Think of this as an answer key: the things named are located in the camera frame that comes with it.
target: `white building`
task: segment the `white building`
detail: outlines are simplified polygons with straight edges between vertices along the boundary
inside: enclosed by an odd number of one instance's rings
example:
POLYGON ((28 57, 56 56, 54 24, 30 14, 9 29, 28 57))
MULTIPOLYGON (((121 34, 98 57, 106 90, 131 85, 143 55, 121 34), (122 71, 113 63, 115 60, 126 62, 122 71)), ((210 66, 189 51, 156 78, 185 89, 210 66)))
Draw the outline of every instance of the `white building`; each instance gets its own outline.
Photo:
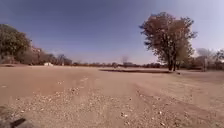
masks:
POLYGON ((54 65, 52 63, 50 63, 50 62, 45 62, 44 66, 54 66, 54 65))

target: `tree trunk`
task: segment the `tree trunk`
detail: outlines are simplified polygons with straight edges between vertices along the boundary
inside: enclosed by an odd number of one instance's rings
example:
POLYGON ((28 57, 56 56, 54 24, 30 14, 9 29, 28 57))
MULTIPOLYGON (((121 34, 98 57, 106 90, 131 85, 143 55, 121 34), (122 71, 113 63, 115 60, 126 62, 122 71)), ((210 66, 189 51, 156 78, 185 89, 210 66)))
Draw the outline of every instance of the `tree trunk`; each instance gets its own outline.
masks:
POLYGON ((174 63, 173 63, 173 71, 176 71, 176 60, 174 59, 174 63))
POLYGON ((168 62, 168 68, 169 68, 169 71, 172 71, 172 69, 173 69, 173 61, 169 61, 168 62))

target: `blue sky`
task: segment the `blue sky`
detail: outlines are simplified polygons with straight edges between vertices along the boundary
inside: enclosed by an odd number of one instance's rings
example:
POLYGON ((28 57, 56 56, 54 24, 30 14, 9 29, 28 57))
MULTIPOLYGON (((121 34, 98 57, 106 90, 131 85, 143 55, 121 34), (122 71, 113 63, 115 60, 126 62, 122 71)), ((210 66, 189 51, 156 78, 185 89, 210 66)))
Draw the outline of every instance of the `blue sky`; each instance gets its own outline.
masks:
POLYGON ((0 0, 0 23, 27 33, 33 44, 73 60, 134 63, 156 57, 143 45, 139 25, 152 13, 190 17, 194 48, 224 48, 223 0, 0 0))

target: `bare tree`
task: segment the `bare tree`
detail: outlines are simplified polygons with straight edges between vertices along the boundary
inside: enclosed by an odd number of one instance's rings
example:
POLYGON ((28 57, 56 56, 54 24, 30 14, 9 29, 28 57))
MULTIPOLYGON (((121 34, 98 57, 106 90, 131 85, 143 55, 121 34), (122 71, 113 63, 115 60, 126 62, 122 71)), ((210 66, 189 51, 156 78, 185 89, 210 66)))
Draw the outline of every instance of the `bare tree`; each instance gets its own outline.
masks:
POLYGON ((128 59, 129 59, 128 56, 123 56, 121 58, 121 62, 125 68, 127 68, 128 59))
POLYGON ((198 48, 197 53, 202 60, 203 71, 206 71, 209 65, 215 63, 215 52, 205 48, 198 48))

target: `dirt ground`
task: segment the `dirt ground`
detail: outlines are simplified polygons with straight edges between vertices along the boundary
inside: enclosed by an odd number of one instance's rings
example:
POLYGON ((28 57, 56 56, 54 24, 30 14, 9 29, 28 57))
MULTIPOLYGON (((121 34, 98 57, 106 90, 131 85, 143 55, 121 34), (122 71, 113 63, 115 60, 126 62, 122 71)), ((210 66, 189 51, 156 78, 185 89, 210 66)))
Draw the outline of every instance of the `dirt ground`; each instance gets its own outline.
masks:
POLYGON ((0 67, 0 128, 224 128, 224 72, 0 67))

